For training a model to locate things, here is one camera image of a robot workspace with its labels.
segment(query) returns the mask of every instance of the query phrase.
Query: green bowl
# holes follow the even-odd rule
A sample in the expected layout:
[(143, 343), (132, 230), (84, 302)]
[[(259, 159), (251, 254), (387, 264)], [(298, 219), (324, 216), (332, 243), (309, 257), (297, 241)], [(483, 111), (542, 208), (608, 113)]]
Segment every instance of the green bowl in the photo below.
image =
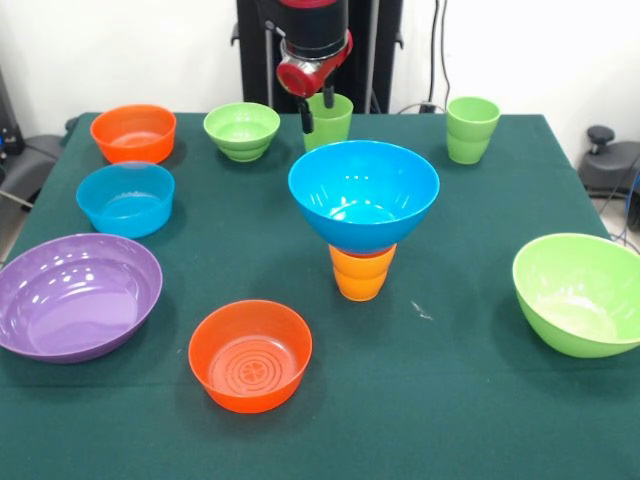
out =
[(252, 162), (269, 148), (280, 116), (259, 103), (230, 103), (204, 119), (204, 130), (222, 152), (236, 162)]
[(537, 238), (513, 261), (518, 301), (549, 346), (607, 357), (640, 345), (640, 256), (604, 238)]

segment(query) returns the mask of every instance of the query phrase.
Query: blue bowl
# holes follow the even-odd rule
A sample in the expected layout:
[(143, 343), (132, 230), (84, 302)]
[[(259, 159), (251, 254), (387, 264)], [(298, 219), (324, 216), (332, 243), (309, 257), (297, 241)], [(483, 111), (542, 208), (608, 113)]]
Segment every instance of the blue bowl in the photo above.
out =
[(375, 253), (405, 238), (440, 190), (431, 164), (389, 143), (334, 143), (303, 155), (289, 189), (313, 229), (336, 248)]
[(78, 186), (76, 201), (97, 231), (139, 238), (167, 223), (175, 188), (167, 169), (125, 162), (86, 177)]

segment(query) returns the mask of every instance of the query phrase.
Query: white wall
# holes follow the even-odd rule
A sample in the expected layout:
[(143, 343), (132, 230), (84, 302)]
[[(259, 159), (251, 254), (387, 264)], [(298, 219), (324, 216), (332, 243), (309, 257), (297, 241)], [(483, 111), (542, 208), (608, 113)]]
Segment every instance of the white wall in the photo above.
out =
[(85, 111), (242, 100), (235, 0), (0, 0), (0, 65), (25, 135)]
[[(640, 140), (640, 2), (449, 1), (452, 96), (545, 114), (572, 161), (593, 123)], [(405, 0), (392, 111), (427, 96), (433, 7)], [(0, 0), (0, 19), (0, 65), (26, 135), (123, 103), (205, 111), (242, 97), (234, 0)], [(439, 76), (439, 102), (443, 87)]]
[[(543, 113), (574, 164), (594, 123), (612, 127), (618, 139), (640, 140), (638, 0), (449, 2), (452, 96), (486, 96), (504, 113)], [(427, 97), (434, 4), (405, 0), (407, 45), (396, 55), (392, 109)], [(440, 71), (436, 92), (443, 102)]]

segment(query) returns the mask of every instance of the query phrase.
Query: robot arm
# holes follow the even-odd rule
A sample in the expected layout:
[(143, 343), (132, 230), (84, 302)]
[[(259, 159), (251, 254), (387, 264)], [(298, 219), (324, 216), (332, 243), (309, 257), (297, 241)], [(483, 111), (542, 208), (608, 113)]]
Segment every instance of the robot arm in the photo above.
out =
[(333, 107), (333, 77), (351, 52), (347, 29), (348, 0), (257, 0), (266, 28), (283, 39), (276, 75), (295, 95), (305, 133), (313, 131), (307, 98), (320, 89), (327, 108)]

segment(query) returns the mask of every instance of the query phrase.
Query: bowl rim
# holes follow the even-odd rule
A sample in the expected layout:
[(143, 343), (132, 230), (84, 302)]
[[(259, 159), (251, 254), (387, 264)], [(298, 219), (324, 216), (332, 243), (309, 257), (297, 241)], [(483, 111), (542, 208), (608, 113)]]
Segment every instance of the bowl rim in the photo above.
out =
[(91, 215), (94, 217), (101, 217), (101, 218), (108, 218), (110, 220), (124, 220), (127, 218), (134, 218), (141, 215), (140, 213), (137, 213), (134, 215), (105, 215), (100, 211), (96, 211), (94, 209), (86, 207), (85, 205), (83, 205), (84, 202), (82, 202), (80, 199), (81, 190), (86, 188), (86, 182), (88, 182), (91, 177), (95, 177), (107, 169), (127, 170), (128, 169), (127, 167), (152, 168), (155, 170), (159, 169), (158, 171), (161, 171), (162, 175), (169, 180), (169, 189), (170, 189), (169, 195), (167, 195), (167, 197), (164, 198), (162, 202), (160, 202), (158, 205), (155, 205), (153, 208), (145, 210), (144, 215), (155, 212), (156, 210), (163, 208), (167, 203), (170, 203), (173, 201), (173, 197), (175, 196), (175, 191), (176, 191), (176, 179), (173, 177), (173, 174), (169, 170), (167, 170), (161, 165), (157, 165), (155, 163), (149, 163), (149, 162), (136, 162), (136, 161), (119, 162), (111, 165), (105, 165), (104, 167), (100, 167), (99, 169), (94, 170), (89, 175), (84, 177), (82, 181), (78, 184), (78, 187), (76, 188), (76, 203), (86, 215)]
[[(221, 111), (226, 110), (228, 108), (233, 108), (233, 107), (238, 107), (238, 106), (252, 106), (252, 107), (257, 107), (265, 112), (268, 112), (269, 115), (271, 115), (276, 121), (275, 121), (275, 125), (273, 128), (269, 129), (269, 132), (261, 135), (259, 137), (256, 138), (252, 138), (251, 140), (226, 140), (226, 139), (221, 139), (219, 138), (217, 135), (215, 135), (213, 132), (210, 132), (209, 129), (207, 129), (207, 120), (209, 118), (212, 118), (214, 115), (219, 114)], [(243, 144), (243, 143), (251, 143), (251, 142), (260, 142), (260, 141), (264, 141), (270, 137), (272, 137), (273, 135), (276, 134), (276, 132), (278, 131), (278, 129), (280, 128), (280, 115), (278, 115), (278, 112), (276, 112), (273, 108), (267, 106), (267, 105), (263, 105), (262, 103), (257, 103), (257, 102), (232, 102), (232, 103), (225, 103), (224, 105), (220, 105), (219, 107), (214, 108), (213, 110), (211, 110), (209, 113), (207, 113), (204, 116), (204, 120), (202, 121), (202, 128), (204, 129), (204, 131), (207, 133), (207, 135), (209, 135), (211, 138), (215, 139), (216, 141), (221, 141), (221, 142), (225, 142), (225, 143), (230, 143), (230, 144)]]
[[(169, 128), (169, 131), (167, 133), (165, 133), (164, 135), (162, 135), (162, 137), (160, 137), (159, 139), (153, 141), (153, 142), (149, 142), (149, 143), (145, 143), (144, 145), (114, 145), (112, 142), (106, 142), (104, 140), (102, 140), (98, 135), (96, 135), (95, 133), (95, 128), (96, 128), (96, 124), (99, 121), (103, 121), (107, 116), (115, 113), (115, 112), (122, 112), (122, 111), (126, 111), (126, 110), (131, 110), (133, 108), (146, 108), (148, 110), (155, 110), (155, 111), (159, 111), (162, 113), (167, 113), (169, 114), (169, 117), (171, 118), (171, 127)], [(161, 107), (160, 105), (155, 105), (152, 103), (132, 103), (129, 105), (121, 105), (119, 107), (115, 107), (112, 108), (110, 110), (106, 110), (102, 113), (100, 113), (96, 118), (93, 119), (93, 121), (91, 122), (91, 126), (89, 127), (89, 132), (91, 133), (91, 137), (93, 138), (93, 140), (98, 144), (98, 145), (102, 145), (102, 146), (108, 146), (108, 147), (112, 147), (112, 148), (118, 148), (118, 149), (122, 149), (122, 150), (135, 150), (135, 149), (139, 149), (139, 148), (146, 148), (149, 145), (155, 145), (158, 143), (163, 142), (164, 140), (166, 140), (167, 138), (173, 136), (176, 132), (176, 125), (178, 124), (178, 120), (175, 116), (175, 114), (164, 107)]]
[[(193, 348), (193, 345), (194, 345), (195, 338), (198, 336), (198, 332), (202, 328), (204, 328), (204, 325), (208, 321), (210, 321), (210, 319), (214, 315), (216, 315), (217, 313), (219, 313), (219, 312), (221, 312), (223, 310), (234, 308), (237, 305), (241, 305), (241, 304), (245, 304), (245, 303), (271, 304), (271, 305), (276, 305), (276, 306), (278, 306), (280, 308), (283, 308), (285, 310), (288, 310), (289, 312), (294, 314), (294, 318), (296, 318), (298, 323), (300, 323), (300, 325), (303, 327), (303, 330), (304, 330), (304, 333), (305, 333), (305, 337), (309, 341), (309, 351), (306, 353), (304, 361), (300, 363), (300, 365), (298, 367), (298, 371), (296, 372), (296, 374), (293, 375), (291, 378), (289, 378), (287, 383), (282, 385), (280, 388), (277, 388), (277, 389), (272, 390), (272, 391), (267, 392), (267, 393), (261, 393), (260, 395), (234, 395), (234, 394), (231, 394), (231, 393), (220, 391), (219, 389), (215, 388), (206, 378), (202, 378), (202, 376), (199, 375), (198, 370), (194, 367), (194, 364), (193, 364), (194, 362), (193, 362), (192, 357), (191, 357), (191, 351), (192, 351), (192, 348)], [(187, 356), (189, 357), (189, 368), (191, 369), (191, 373), (193, 373), (193, 375), (196, 377), (198, 382), (200, 382), (200, 384), (203, 387), (205, 387), (207, 390), (210, 390), (210, 391), (212, 391), (212, 392), (214, 392), (216, 394), (223, 395), (225, 397), (231, 397), (231, 398), (259, 398), (259, 397), (264, 397), (266, 395), (271, 395), (271, 394), (273, 394), (275, 392), (279, 392), (281, 390), (284, 390), (284, 389), (288, 388), (289, 386), (291, 386), (294, 382), (296, 382), (298, 379), (300, 379), (304, 375), (304, 372), (307, 370), (307, 367), (309, 366), (309, 362), (311, 361), (312, 353), (313, 353), (313, 336), (311, 335), (311, 329), (309, 328), (309, 324), (307, 324), (307, 322), (302, 317), (302, 315), (300, 315), (297, 311), (295, 311), (293, 308), (289, 307), (288, 305), (285, 305), (283, 303), (276, 302), (276, 301), (273, 301), (273, 300), (263, 299), (263, 298), (247, 298), (247, 299), (244, 299), (244, 300), (238, 300), (236, 302), (227, 303), (225, 305), (222, 305), (219, 308), (216, 308), (211, 313), (207, 314), (207, 316), (204, 317), (204, 319), (195, 328), (195, 330), (191, 334), (191, 339), (189, 340), (189, 347), (187, 348)]]
[[(433, 194), (431, 196), (431, 199), (425, 203), (424, 206), (422, 206), (419, 210), (416, 210), (415, 212), (412, 212), (410, 215), (404, 216), (402, 218), (394, 218), (391, 220), (379, 220), (377, 222), (353, 222), (353, 221), (344, 221), (344, 220), (336, 220), (333, 217), (330, 217), (328, 215), (322, 215), (318, 212), (316, 212), (315, 210), (309, 208), (307, 205), (305, 205), (303, 202), (301, 202), (299, 200), (299, 196), (296, 195), (295, 193), (295, 189), (293, 188), (293, 185), (291, 183), (291, 178), (293, 176), (294, 171), (296, 170), (296, 168), (299, 168), (298, 166), (300, 165), (300, 161), (303, 160), (304, 158), (311, 156), (312, 154), (324, 150), (324, 149), (332, 149), (335, 148), (338, 145), (357, 145), (357, 144), (367, 144), (367, 145), (373, 145), (373, 144), (377, 144), (377, 145), (384, 145), (385, 147), (391, 147), (393, 149), (397, 149), (397, 150), (403, 150), (407, 153), (410, 154), (410, 156), (412, 157), (417, 157), (419, 159), (421, 159), (427, 166), (427, 170), (433, 175), (433, 178), (435, 179), (435, 188), (433, 190)], [(419, 216), (423, 213), (425, 213), (427, 210), (429, 210), (431, 208), (431, 206), (435, 203), (435, 201), (437, 200), (438, 196), (440, 195), (440, 175), (438, 175), (438, 171), (435, 169), (435, 167), (431, 164), (431, 162), (429, 160), (427, 160), (425, 157), (423, 157), (422, 155), (420, 155), (419, 153), (414, 152), (413, 150), (410, 150), (406, 147), (401, 147), (400, 145), (396, 145), (394, 143), (389, 143), (389, 142), (382, 142), (382, 141), (378, 141), (378, 140), (347, 140), (344, 142), (335, 142), (335, 143), (330, 143), (327, 145), (322, 145), (320, 147), (314, 148), (313, 150), (306, 152), (304, 155), (302, 155), (300, 158), (298, 158), (294, 164), (291, 166), (291, 168), (289, 169), (289, 175), (287, 177), (287, 183), (289, 185), (289, 191), (291, 192), (291, 195), (293, 195), (293, 198), (296, 200), (296, 203), (298, 203), (298, 205), (300, 205), (301, 207), (303, 207), (305, 210), (307, 210), (308, 212), (323, 218), (325, 220), (329, 220), (332, 222), (339, 222), (341, 224), (346, 224), (346, 225), (389, 225), (389, 224), (393, 224), (393, 223), (398, 223), (404, 220), (407, 220), (409, 218), (413, 218), (416, 216)]]
[(567, 335), (571, 335), (572, 337), (575, 338), (579, 338), (582, 340), (587, 340), (589, 342), (594, 342), (594, 343), (598, 343), (601, 345), (632, 345), (632, 344), (636, 344), (636, 343), (640, 343), (640, 336), (637, 336), (635, 338), (631, 338), (631, 339), (624, 339), (624, 340), (607, 340), (604, 341), (601, 338), (593, 338), (590, 337), (588, 335), (577, 335), (573, 332), (569, 332), (567, 330), (565, 330), (564, 328), (556, 325), (553, 322), (550, 322), (549, 320), (547, 320), (545, 318), (544, 315), (542, 315), (540, 313), (540, 311), (538, 309), (536, 309), (531, 302), (529, 301), (529, 299), (522, 293), (523, 290), (520, 288), (521, 285), (518, 281), (518, 275), (516, 273), (519, 263), (521, 261), (522, 255), (524, 254), (525, 250), (527, 250), (528, 248), (532, 247), (533, 245), (539, 243), (539, 242), (544, 242), (549, 238), (558, 238), (558, 237), (562, 237), (562, 238), (581, 238), (587, 241), (594, 241), (596, 243), (600, 243), (603, 245), (607, 245), (607, 248), (615, 248), (615, 249), (620, 249), (622, 251), (625, 252), (625, 254), (628, 254), (630, 256), (630, 258), (635, 258), (636, 261), (640, 262), (640, 256), (636, 255), (635, 253), (633, 253), (631, 250), (627, 249), (626, 247), (619, 245), (617, 243), (615, 243), (612, 240), (608, 240), (604, 237), (600, 237), (597, 235), (590, 235), (587, 233), (577, 233), (577, 232), (558, 232), (558, 233), (551, 233), (548, 235), (542, 235), (539, 237), (536, 237), (532, 240), (530, 240), (529, 242), (527, 242), (526, 244), (524, 244), (522, 247), (520, 247), (520, 249), (518, 250), (518, 253), (516, 253), (514, 259), (513, 259), (513, 263), (511, 266), (511, 275), (513, 277), (513, 283), (515, 285), (515, 289), (516, 289), (516, 294), (520, 297), (520, 299), (522, 299), (523, 302), (525, 302), (527, 304), (527, 306), (542, 320), (544, 321), (546, 324), (551, 325), (554, 328), (557, 328), (558, 330), (561, 330), (562, 332), (566, 333)]
[(164, 285), (164, 275), (162, 273), (162, 266), (160, 265), (160, 261), (156, 258), (156, 256), (153, 254), (153, 252), (151, 252), (151, 250), (149, 250), (147, 247), (145, 247), (144, 245), (142, 245), (139, 242), (136, 242), (135, 240), (131, 240), (130, 238), (126, 238), (126, 237), (121, 237), (119, 235), (113, 235), (110, 233), (74, 233), (72, 235), (65, 235), (62, 237), (56, 237), (56, 238), (52, 238), (51, 240), (47, 240), (46, 242), (42, 242), (39, 243), (38, 245), (35, 245), (31, 248), (29, 248), (28, 250), (25, 250), (24, 252), (22, 252), (20, 255), (16, 256), (13, 260), (11, 260), (7, 265), (5, 265), (5, 267), (0, 270), (0, 277), (2, 277), (3, 273), (7, 271), (7, 269), (14, 263), (17, 262), (19, 259), (29, 255), (30, 253), (34, 252), (35, 250), (39, 250), (47, 245), (53, 244), (53, 243), (58, 243), (58, 242), (64, 242), (66, 240), (72, 239), (72, 238), (78, 238), (78, 237), (83, 237), (83, 238), (105, 238), (105, 237), (110, 237), (113, 239), (117, 239), (118, 241), (122, 241), (122, 242), (126, 242), (129, 244), (134, 244), (136, 246), (136, 248), (139, 248), (144, 255), (147, 255), (151, 260), (152, 260), (152, 264), (154, 266), (154, 268), (157, 270), (157, 278), (158, 278), (158, 285), (157, 288), (155, 289), (155, 292), (152, 292), (151, 294), (151, 298), (150, 298), (150, 302), (149, 302), (149, 307), (143, 311), (142, 314), (140, 314), (140, 312), (138, 312), (138, 318), (137, 320), (124, 332), (120, 333), (119, 335), (110, 338), (109, 340), (99, 344), (99, 345), (93, 345), (91, 347), (88, 348), (84, 348), (82, 350), (70, 350), (68, 352), (62, 352), (62, 353), (55, 353), (55, 354), (50, 354), (50, 353), (39, 353), (39, 352), (32, 352), (32, 351), (26, 351), (26, 350), (22, 350), (19, 348), (15, 348), (12, 346), (8, 346), (7, 344), (4, 343), (4, 341), (2, 340), (2, 337), (0, 337), (0, 346), (10, 352), (16, 353), (18, 355), (22, 355), (25, 357), (29, 357), (29, 358), (33, 358), (33, 359), (42, 359), (45, 360), (47, 362), (49, 361), (56, 361), (56, 360), (62, 360), (65, 359), (67, 357), (76, 357), (76, 356), (83, 356), (86, 355), (90, 352), (93, 352), (97, 349), (100, 349), (102, 347), (105, 347), (107, 345), (112, 345), (114, 343), (117, 343), (119, 340), (121, 340), (122, 338), (126, 338), (128, 335), (131, 335), (132, 332), (135, 332), (147, 319), (147, 317), (149, 316), (149, 314), (151, 313), (151, 311), (154, 309), (154, 307), (156, 306), (156, 304), (158, 303), (158, 299), (160, 298), (160, 294), (162, 293), (162, 286)]

